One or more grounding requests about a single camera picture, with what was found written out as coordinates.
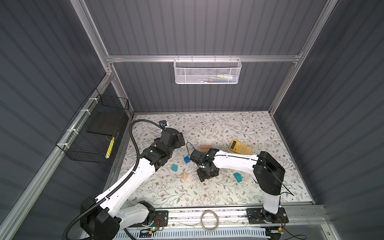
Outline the natural wood block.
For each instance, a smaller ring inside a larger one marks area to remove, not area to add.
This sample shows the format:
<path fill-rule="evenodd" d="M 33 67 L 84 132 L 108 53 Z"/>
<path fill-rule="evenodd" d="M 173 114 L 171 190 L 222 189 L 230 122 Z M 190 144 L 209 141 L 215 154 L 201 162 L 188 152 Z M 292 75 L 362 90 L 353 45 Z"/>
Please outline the natural wood block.
<path fill-rule="evenodd" d="M 207 153 L 211 148 L 212 148 L 211 145 L 201 145 L 201 146 L 200 146 L 200 151 L 201 151 L 202 153 Z"/>

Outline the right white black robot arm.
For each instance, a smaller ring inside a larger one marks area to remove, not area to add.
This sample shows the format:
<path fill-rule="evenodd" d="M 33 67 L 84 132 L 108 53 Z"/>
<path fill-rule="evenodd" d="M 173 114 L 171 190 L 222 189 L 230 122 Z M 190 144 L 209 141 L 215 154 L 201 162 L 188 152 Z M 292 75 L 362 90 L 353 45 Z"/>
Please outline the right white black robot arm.
<path fill-rule="evenodd" d="M 247 209 L 250 224 L 281 224 L 289 222 L 281 207 L 281 190 L 284 186 L 285 169 L 267 152 L 258 155 L 239 155 L 210 149 L 207 153 L 194 150 L 190 160 L 198 166 L 201 182 L 219 175 L 221 169 L 241 171 L 251 175 L 264 192 L 261 208 Z"/>

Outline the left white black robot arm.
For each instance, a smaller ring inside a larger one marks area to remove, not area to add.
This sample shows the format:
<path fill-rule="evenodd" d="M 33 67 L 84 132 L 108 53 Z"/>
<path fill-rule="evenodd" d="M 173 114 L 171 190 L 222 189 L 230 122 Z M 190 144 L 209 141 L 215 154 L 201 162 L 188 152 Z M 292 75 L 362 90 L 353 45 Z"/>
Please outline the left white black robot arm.
<path fill-rule="evenodd" d="M 155 218 L 155 208 L 146 201 L 122 210 L 128 197 L 172 157 L 173 151 L 185 145 L 181 132 L 165 128 L 161 136 L 140 154 L 135 164 L 114 185 L 95 200 L 86 199 L 81 205 L 81 228 L 92 240 L 112 240 L 127 227 L 149 226 Z"/>

